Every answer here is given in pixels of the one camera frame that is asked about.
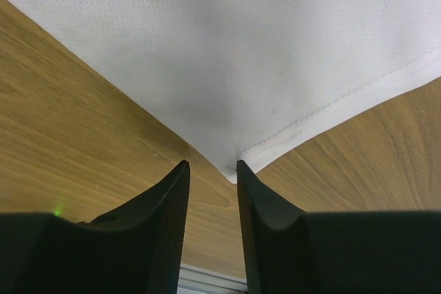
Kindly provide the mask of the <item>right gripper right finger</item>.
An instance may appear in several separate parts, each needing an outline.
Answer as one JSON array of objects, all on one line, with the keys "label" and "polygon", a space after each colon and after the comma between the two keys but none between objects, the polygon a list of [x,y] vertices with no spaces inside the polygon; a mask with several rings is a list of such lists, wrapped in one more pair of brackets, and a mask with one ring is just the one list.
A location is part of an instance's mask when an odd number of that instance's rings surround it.
[{"label": "right gripper right finger", "polygon": [[439,293],[440,213],[307,213],[236,166],[249,293]]}]

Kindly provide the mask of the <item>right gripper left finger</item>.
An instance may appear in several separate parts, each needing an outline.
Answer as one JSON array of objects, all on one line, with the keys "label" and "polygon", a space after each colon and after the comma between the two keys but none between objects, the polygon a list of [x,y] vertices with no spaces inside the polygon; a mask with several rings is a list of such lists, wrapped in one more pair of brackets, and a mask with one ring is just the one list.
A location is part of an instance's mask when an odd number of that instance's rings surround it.
[{"label": "right gripper left finger", "polygon": [[175,293],[189,200],[181,161],[153,187],[91,222],[1,215],[2,293]]}]

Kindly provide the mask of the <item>white t-shirt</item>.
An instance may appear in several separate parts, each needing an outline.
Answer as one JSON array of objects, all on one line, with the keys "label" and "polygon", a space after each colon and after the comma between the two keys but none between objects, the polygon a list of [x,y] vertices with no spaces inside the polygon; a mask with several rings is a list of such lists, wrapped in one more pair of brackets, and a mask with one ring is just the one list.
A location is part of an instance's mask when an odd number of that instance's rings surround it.
[{"label": "white t-shirt", "polygon": [[440,76],[440,0],[8,0],[229,181]]}]

